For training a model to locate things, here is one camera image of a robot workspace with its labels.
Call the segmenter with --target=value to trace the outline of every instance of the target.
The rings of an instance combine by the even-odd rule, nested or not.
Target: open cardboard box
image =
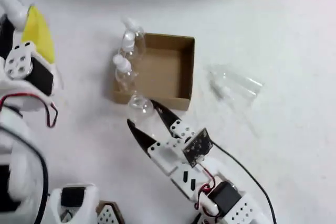
[[[137,66],[137,89],[170,109],[187,110],[193,88],[195,39],[146,34],[146,55]],[[113,100],[126,104],[130,93],[113,84]]]

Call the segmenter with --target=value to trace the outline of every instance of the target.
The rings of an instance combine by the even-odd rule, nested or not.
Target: red wire
[[[199,203],[200,203],[200,196],[201,196],[201,193],[205,193],[205,195],[208,195],[215,187],[216,187],[216,180],[215,180],[215,177],[208,171],[208,169],[206,169],[203,165],[199,164],[203,170],[209,175],[209,177],[212,179],[213,181],[213,185],[212,187],[210,187],[210,184],[209,183],[205,183],[204,185],[202,185],[198,191],[198,195],[197,195],[197,203],[195,203],[195,209],[198,210],[199,209]]]
[[[0,100],[0,111],[2,110],[2,107],[4,106],[4,103],[5,103],[6,99],[9,98],[9,97],[33,97],[33,98],[39,100],[40,102],[43,103],[43,105],[45,107],[45,110],[46,110],[46,123],[47,123],[47,126],[49,128],[55,127],[56,121],[57,121],[57,116],[58,116],[58,110],[57,110],[57,108],[55,107],[55,105],[53,103],[50,106],[52,107],[53,110],[55,110],[56,114],[55,114],[53,123],[50,124],[50,112],[49,112],[48,105],[39,96],[37,96],[37,95],[35,95],[33,93],[14,93],[14,94],[5,95]]]

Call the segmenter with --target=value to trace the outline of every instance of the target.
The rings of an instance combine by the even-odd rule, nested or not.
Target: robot
[[[44,108],[47,126],[56,124],[53,96],[61,82],[53,41],[35,6],[19,0],[0,0],[0,5],[5,10],[0,20],[0,223],[123,223],[117,206],[101,202],[93,184],[67,185],[49,194],[46,162],[21,112]],[[18,44],[14,33],[21,33]]]
[[[128,119],[129,129],[146,155],[194,203],[200,212],[194,224],[276,224],[272,205],[274,221],[270,222],[253,197],[236,188],[231,181],[234,175],[226,166],[209,156],[214,145],[220,146],[211,140],[206,128],[197,132],[162,104],[152,103],[171,136],[157,141]]]
[[[47,126],[56,124],[53,95],[60,80],[51,35],[35,6],[19,0],[0,0],[0,5],[6,13],[0,20],[0,223],[123,223],[111,202],[99,201],[95,185],[67,185],[49,195],[46,162],[21,112],[45,108]],[[15,30],[22,39],[13,45]],[[152,103],[170,132],[167,141],[154,140],[130,120],[128,126],[148,157],[194,203],[200,212],[194,223],[271,224],[252,196],[236,188],[225,165],[209,156],[219,146],[207,130],[197,132]],[[49,108],[55,111],[53,120]],[[276,224],[272,206],[271,212]]]

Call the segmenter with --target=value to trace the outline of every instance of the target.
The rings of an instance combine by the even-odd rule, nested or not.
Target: yellow part
[[[28,12],[27,23],[22,34],[21,42],[32,41],[37,52],[50,64],[55,61],[54,43],[44,16],[35,6]]]

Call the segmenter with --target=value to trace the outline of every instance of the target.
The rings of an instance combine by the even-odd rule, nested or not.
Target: bottle cap
[[[134,50],[134,45],[135,45],[135,34],[131,31],[126,31],[121,42],[122,50],[126,52],[131,52]]]
[[[120,72],[127,73],[132,71],[131,63],[125,59],[121,54],[116,54],[113,57],[113,63],[116,65]]]
[[[124,23],[127,30],[130,30],[134,33],[144,34],[143,28],[131,18],[123,18],[122,22]]]

